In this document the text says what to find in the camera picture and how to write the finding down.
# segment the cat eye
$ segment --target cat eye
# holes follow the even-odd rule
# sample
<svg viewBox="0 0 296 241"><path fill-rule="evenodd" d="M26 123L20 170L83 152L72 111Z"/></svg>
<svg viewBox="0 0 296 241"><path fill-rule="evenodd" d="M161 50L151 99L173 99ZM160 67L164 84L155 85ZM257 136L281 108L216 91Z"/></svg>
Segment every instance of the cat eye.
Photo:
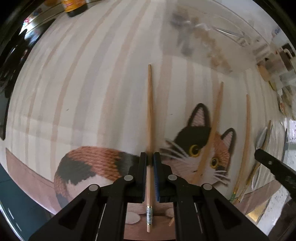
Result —
<svg viewBox="0 0 296 241"><path fill-rule="evenodd" d="M189 148L189 155L192 157L198 157L200 155L200 149L198 148L198 145L192 145Z"/></svg>
<svg viewBox="0 0 296 241"><path fill-rule="evenodd" d="M211 168L216 168L218 166L219 159L217 157L212 158L211 160Z"/></svg>

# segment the label on chopstick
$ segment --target label on chopstick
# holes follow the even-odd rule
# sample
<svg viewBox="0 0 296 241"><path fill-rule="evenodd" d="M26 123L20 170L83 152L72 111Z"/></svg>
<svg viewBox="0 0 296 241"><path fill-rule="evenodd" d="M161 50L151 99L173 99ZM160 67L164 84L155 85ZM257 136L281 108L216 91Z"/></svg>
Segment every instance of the label on chopstick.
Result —
<svg viewBox="0 0 296 241"><path fill-rule="evenodd" d="M152 207L147 206L147 224L152 224Z"/></svg>

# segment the bottle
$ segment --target bottle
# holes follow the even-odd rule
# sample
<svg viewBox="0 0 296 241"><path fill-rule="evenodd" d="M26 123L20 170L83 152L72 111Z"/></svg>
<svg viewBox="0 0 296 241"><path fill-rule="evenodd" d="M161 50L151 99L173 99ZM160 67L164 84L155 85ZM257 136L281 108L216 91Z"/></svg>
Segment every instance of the bottle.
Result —
<svg viewBox="0 0 296 241"><path fill-rule="evenodd" d="M83 13L87 10L87 5L85 0L62 0L65 12L69 17L74 17L78 14Z"/></svg>

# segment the wooden stick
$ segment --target wooden stick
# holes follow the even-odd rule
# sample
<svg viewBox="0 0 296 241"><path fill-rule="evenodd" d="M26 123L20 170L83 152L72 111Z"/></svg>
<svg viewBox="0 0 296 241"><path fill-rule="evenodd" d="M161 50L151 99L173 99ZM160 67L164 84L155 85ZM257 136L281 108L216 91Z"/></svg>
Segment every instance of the wooden stick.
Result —
<svg viewBox="0 0 296 241"><path fill-rule="evenodd" d="M210 135L209 135L209 140L207 141L207 144L205 146L205 151L201 157L200 164L197 168L197 171L191 180L192 184L197 184L197 185L199 184L200 179L202 178L203 172L205 170L205 166L207 164L207 159L210 154L211 147L214 144L214 138L215 138L215 134L216 134L217 127L219 124L219 120L220 120L220 110L221 110L221 104L222 104L222 100L223 100L223 87L224 87L224 83L221 82L220 90L219 90L218 96L217 96L217 101L216 101L216 106L215 106L215 111L214 111L212 128L211 128Z"/></svg>
<svg viewBox="0 0 296 241"><path fill-rule="evenodd" d="M250 135L251 135L251 104L250 104L250 96L246 95L247 97L247 117L246 117L246 136L244 140L244 151L242 155L242 162L239 169L239 175L237 177L237 182L234 186L232 196L230 198L230 201L235 204L237 201L235 199L235 196L237 194L237 191L239 189L239 185L243 178L243 172L246 168L247 161L249 160L249 150L250 150Z"/></svg>
<svg viewBox="0 0 296 241"><path fill-rule="evenodd" d="M147 196L147 232L151 231L152 226L152 197L153 197L153 168L152 168L152 154L153 154L153 87L152 87L152 68L148 65L148 99L147 99L147 175L146 175L146 196Z"/></svg>
<svg viewBox="0 0 296 241"><path fill-rule="evenodd" d="M267 128L267 132L266 132L266 137L265 137L265 140L264 140L264 143L261 147L262 150L265 150L266 151L266 147L267 147L267 144L269 142L269 138L270 138L270 134L271 134L271 120L269 121L268 123L268 128ZM254 165L254 168L253 170L251 171L247 181L246 181L246 184L244 186L244 189L241 191L240 195L238 196L237 199L235 199L234 203L233 204L237 204L238 202L241 202L243 197L244 197L244 194L248 188L248 186L251 184L251 181L257 171L257 169L259 168L260 166L260 162L256 161L256 164Z"/></svg>
<svg viewBox="0 0 296 241"><path fill-rule="evenodd" d="M171 226L174 223L174 221L175 221L175 218L172 218L168 225Z"/></svg>

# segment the black clamp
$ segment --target black clamp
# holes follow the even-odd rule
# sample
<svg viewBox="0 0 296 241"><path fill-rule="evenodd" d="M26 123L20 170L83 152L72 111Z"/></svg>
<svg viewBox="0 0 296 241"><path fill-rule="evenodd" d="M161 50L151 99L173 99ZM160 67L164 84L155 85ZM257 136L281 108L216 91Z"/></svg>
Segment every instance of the black clamp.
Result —
<svg viewBox="0 0 296 241"><path fill-rule="evenodd" d="M176 240L269 240L212 185L189 184L154 154L157 200L173 202Z"/></svg>
<svg viewBox="0 0 296 241"><path fill-rule="evenodd" d="M257 149L254 156L258 162L270 169L275 179L288 190L291 198L296 201L296 171L262 149Z"/></svg>

